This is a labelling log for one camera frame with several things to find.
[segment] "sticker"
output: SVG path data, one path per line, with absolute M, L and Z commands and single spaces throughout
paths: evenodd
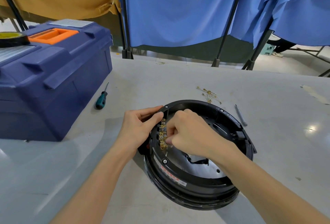
M 158 159 L 156 158 L 156 156 L 154 155 L 153 158 L 155 159 L 157 165 L 160 167 L 161 170 L 163 170 L 163 172 L 168 176 L 170 177 L 172 180 L 174 180 L 175 182 L 179 183 L 180 185 L 183 185 L 183 186 L 186 186 L 187 183 L 176 178 L 173 174 L 171 174 L 170 172 L 168 172 L 162 164 L 160 164 L 160 162 L 158 161 Z

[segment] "blue toolbox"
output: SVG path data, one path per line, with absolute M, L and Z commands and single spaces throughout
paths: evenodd
M 64 19 L 0 48 L 0 138 L 61 141 L 112 70 L 110 31 Z

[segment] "table surface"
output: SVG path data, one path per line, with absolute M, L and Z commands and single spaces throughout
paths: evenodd
M 93 104 L 105 84 L 107 104 Z M 254 162 L 330 216 L 330 79 L 312 76 L 113 59 L 113 71 L 61 143 L 0 140 L 0 222 L 48 223 L 111 147 L 125 110 L 178 100 L 204 101 L 197 86 L 217 93 L 258 153 Z M 144 172 L 142 156 L 124 168 L 103 223 L 264 223 L 240 194 L 214 211 L 181 207 Z

